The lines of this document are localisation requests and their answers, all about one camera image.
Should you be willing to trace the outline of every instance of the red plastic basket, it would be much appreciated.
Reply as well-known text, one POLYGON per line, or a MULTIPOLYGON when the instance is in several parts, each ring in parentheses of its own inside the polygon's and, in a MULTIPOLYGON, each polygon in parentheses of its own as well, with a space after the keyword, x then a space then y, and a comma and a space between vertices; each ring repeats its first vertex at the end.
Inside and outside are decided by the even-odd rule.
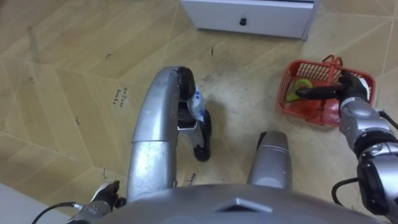
POLYGON ((299 99, 291 103, 285 101, 285 95, 292 88, 292 84, 299 78, 307 78, 314 87, 328 86, 338 83, 341 70, 348 70, 354 76, 364 78, 369 85, 370 102, 373 102, 376 81, 364 72, 345 68, 341 57, 329 55, 322 63, 306 60, 296 60, 287 67, 280 83, 278 92, 278 108, 286 114, 291 114, 306 121, 319 124, 338 126, 340 123, 338 100, 306 100, 299 99))

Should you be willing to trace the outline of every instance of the white cabinet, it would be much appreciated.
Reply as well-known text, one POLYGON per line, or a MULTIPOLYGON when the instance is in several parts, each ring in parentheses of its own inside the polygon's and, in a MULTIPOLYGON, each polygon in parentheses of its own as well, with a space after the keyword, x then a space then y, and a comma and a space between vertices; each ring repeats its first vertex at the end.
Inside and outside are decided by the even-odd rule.
POLYGON ((318 0, 180 0, 199 29, 307 39, 318 0))

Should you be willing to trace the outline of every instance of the black cable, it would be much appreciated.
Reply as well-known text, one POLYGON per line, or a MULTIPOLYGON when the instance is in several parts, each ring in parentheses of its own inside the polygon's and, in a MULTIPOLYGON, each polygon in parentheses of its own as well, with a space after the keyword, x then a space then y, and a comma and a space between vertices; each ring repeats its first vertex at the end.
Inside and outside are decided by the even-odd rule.
POLYGON ((379 116, 386 119, 391 125, 393 125, 394 128, 398 130, 398 124, 385 111, 379 111, 379 116))
POLYGON ((76 204, 76 202, 62 202, 62 203, 58 203, 56 205, 52 205, 48 208, 46 208, 45 210, 43 210, 43 212, 41 212, 39 215, 36 216, 36 218, 33 220, 32 224, 36 224, 37 221, 44 215, 46 214, 48 211, 53 210, 55 208, 59 208, 59 207, 73 207, 76 204))
POLYGON ((338 182, 337 184, 335 184, 335 185, 333 186, 333 188, 331 189, 331 197, 332 197, 333 201, 334 201, 336 204, 343 206, 343 205, 340 203, 340 201, 338 200, 338 198, 337 198, 337 190, 338 190, 341 186, 344 186, 344 185, 346 185, 346 184, 352 184, 352 183, 358 182, 358 180, 359 180, 359 179, 358 179, 357 177, 355 177, 355 178, 351 178, 351 179, 342 180, 342 181, 338 182))

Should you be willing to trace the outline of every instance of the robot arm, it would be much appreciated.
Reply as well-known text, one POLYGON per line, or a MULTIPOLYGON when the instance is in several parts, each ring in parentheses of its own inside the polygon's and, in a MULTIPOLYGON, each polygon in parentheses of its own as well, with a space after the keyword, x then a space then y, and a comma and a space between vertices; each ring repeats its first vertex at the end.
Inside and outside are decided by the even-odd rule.
POLYGON ((339 99, 340 132, 358 158, 363 204, 373 214, 385 215, 391 222, 398 223, 398 140, 381 116, 395 127, 397 125, 385 112, 372 108, 368 103, 368 91, 360 79, 342 70, 339 82, 338 86, 297 90, 296 93, 311 100, 339 99))
POLYGON ((387 121, 360 97, 343 100, 340 116, 340 132, 358 158, 364 206, 398 223, 398 140, 387 121))
POLYGON ((118 190, 120 181, 103 184, 95 192, 91 202, 88 205, 74 206, 79 209, 67 224, 90 224, 93 221, 109 214, 113 208, 119 208, 126 204, 126 199, 119 197, 118 190))

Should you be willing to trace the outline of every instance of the drawer knob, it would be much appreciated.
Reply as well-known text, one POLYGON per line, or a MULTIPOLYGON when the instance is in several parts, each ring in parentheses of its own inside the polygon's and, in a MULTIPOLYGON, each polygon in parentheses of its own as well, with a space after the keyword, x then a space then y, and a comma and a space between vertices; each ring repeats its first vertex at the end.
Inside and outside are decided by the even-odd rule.
POLYGON ((241 26, 246 26, 246 19, 245 19, 245 18, 242 18, 242 19, 241 19, 241 22, 239 22, 239 24, 240 24, 241 26))

